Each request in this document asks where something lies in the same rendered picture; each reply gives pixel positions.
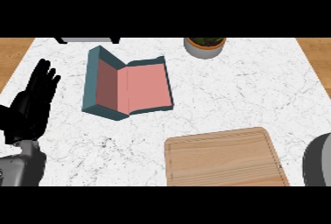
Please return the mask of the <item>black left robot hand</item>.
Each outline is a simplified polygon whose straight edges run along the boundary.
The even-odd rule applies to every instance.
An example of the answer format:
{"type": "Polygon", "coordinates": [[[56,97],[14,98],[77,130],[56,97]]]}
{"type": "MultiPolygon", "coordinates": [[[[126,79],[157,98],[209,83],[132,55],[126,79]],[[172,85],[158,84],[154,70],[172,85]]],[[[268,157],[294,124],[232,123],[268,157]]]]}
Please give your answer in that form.
{"type": "Polygon", "coordinates": [[[30,76],[25,90],[21,91],[9,107],[0,105],[0,130],[5,143],[37,140],[46,132],[51,103],[55,97],[61,76],[42,59],[30,76]]]}

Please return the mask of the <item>wooden cutting board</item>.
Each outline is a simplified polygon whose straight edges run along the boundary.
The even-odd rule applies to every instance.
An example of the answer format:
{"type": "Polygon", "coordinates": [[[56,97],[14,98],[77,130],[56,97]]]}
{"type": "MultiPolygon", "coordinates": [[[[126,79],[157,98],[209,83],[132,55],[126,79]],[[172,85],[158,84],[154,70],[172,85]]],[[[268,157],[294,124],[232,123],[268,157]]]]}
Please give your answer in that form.
{"type": "Polygon", "coordinates": [[[288,186],[265,128],[178,136],[166,140],[169,186],[288,186]]]}

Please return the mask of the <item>teal box with pink inside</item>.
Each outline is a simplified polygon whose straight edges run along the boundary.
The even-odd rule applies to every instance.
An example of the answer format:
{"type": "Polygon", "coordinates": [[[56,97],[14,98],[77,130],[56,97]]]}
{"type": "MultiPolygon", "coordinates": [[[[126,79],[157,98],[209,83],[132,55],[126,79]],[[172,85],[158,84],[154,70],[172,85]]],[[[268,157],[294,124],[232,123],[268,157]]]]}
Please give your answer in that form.
{"type": "Polygon", "coordinates": [[[126,64],[102,46],[90,49],[82,111],[120,121],[173,106],[164,57],[126,64]]]}

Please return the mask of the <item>grey appliance with black legs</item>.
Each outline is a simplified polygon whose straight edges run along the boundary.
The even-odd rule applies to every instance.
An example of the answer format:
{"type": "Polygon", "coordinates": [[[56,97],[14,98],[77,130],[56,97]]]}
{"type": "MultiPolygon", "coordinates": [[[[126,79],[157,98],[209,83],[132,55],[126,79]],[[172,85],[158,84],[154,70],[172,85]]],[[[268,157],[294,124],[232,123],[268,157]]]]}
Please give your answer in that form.
{"type": "Polygon", "coordinates": [[[120,43],[120,38],[55,38],[59,44],[67,44],[71,42],[111,42],[113,44],[120,43]]]}

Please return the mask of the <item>grey potted plant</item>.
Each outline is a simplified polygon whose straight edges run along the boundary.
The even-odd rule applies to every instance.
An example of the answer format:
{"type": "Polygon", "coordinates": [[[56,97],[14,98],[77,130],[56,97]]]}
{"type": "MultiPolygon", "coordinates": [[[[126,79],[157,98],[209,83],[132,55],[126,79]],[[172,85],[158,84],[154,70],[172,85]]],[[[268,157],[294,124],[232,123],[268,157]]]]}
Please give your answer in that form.
{"type": "Polygon", "coordinates": [[[226,38],[222,39],[222,42],[218,45],[206,46],[195,44],[189,38],[185,38],[184,47],[192,57],[203,60],[209,60],[221,54],[223,50],[225,41],[226,38]]]}

